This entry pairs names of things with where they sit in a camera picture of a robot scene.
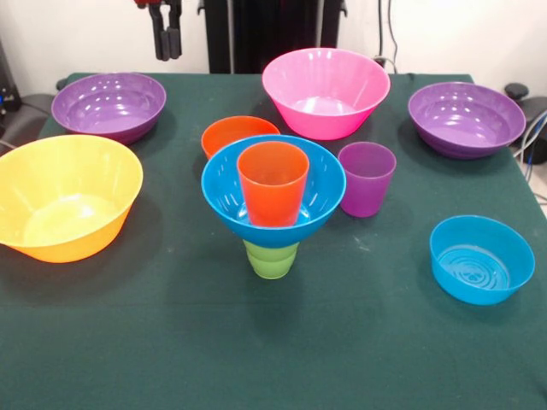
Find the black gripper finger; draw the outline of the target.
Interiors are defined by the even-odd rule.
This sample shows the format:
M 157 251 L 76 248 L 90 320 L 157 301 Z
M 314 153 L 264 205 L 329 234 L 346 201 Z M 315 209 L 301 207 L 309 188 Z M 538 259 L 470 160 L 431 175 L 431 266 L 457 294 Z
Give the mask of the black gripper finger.
M 161 5 L 150 3 L 148 6 L 154 36 L 156 58 L 168 60 L 170 58 L 168 33 L 164 29 Z
M 169 58 L 178 59 L 182 54 L 181 46 L 181 30 L 180 16 L 182 14 L 181 0 L 167 0 L 169 6 L 168 11 L 168 28 L 166 29 L 168 38 Z

